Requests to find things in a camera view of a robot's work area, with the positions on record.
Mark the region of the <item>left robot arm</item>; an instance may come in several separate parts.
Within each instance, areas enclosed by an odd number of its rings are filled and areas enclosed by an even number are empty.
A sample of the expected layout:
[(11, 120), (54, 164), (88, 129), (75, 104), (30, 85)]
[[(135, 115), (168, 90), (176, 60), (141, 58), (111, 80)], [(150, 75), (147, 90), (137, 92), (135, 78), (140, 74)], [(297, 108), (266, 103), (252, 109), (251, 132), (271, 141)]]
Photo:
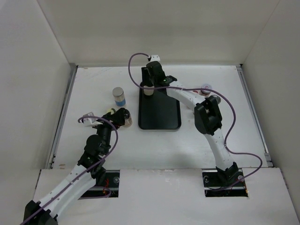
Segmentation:
[(68, 176), (45, 197), (37, 202), (31, 200), (25, 206), (22, 224), (57, 225), (71, 204), (93, 186), (102, 186), (106, 173), (103, 164), (116, 147), (110, 144), (111, 133), (124, 126), (129, 117), (129, 110), (123, 107), (101, 117), (88, 114), (80, 117), (78, 122), (82, 124), (88, 119), (96, 120), (92, 124), (96, 134), (88, 137), (82, 156)]

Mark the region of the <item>black cap brown spice bottle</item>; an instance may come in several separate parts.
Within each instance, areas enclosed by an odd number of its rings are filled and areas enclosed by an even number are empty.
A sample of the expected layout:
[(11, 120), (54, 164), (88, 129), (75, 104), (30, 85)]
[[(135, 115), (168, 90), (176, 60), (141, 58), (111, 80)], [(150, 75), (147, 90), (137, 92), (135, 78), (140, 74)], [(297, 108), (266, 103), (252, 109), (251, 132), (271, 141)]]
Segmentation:
[(132, 125), (132, 118), (129, 110), (125, 109), (124, 111), (124, 119), (125, 119), (125, 124), (124, 127), (128, 128)]

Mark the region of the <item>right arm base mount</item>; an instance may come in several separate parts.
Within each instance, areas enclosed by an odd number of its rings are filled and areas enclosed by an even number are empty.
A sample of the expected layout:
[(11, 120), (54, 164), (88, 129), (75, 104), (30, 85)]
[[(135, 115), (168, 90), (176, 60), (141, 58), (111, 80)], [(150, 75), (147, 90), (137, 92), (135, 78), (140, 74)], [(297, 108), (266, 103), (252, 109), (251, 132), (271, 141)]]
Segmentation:
[(204, 185), (204, 194), (206, 197), (248, 197), (247, 188), (244, 180), (238, 181), (243, 177), (243, 172), (236, 165), (233, 165), (222, 171), (216, 168), (216, 171), (202, 172)]

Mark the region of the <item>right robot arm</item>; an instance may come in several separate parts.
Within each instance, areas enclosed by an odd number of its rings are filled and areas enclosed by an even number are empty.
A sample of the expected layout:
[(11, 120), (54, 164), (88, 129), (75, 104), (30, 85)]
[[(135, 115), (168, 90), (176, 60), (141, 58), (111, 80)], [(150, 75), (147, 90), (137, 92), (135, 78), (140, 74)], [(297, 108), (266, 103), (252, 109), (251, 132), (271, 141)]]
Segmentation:
[(177, 78), (166, 76), (158, 61), (146, 65), (149, 78), (144, 90), (165, 89), (166, 95), (178, 100), (194, 112), (195, 127), (207, 139), (215, 158), (217, 180), (223, 188), (232, 186), (237, 181), (239, 169), (225, 147), (222, 133), (222, 115), (218, 101), (214, 96), (203, 97), (188, 90)]

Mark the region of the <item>black cap white powder bottle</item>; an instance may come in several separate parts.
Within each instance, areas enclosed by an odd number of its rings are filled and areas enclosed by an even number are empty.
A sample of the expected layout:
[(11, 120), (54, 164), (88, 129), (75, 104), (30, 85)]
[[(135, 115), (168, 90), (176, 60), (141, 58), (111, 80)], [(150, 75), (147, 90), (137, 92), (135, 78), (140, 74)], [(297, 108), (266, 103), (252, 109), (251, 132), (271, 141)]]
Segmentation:
[(154, 94), (154, 86), (146, 86), (143, 87), (143, 93), (145, 96), (152, 96)]

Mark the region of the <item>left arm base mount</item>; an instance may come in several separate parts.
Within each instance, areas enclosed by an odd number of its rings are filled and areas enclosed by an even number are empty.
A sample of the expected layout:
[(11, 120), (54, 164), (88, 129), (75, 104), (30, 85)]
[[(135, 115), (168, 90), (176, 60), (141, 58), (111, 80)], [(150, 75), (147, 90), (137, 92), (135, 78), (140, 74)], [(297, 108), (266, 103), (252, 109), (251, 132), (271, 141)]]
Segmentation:
[(116, 198), (119, 196), (120, 170), (102, 169), (101, 178), (80, 199)]

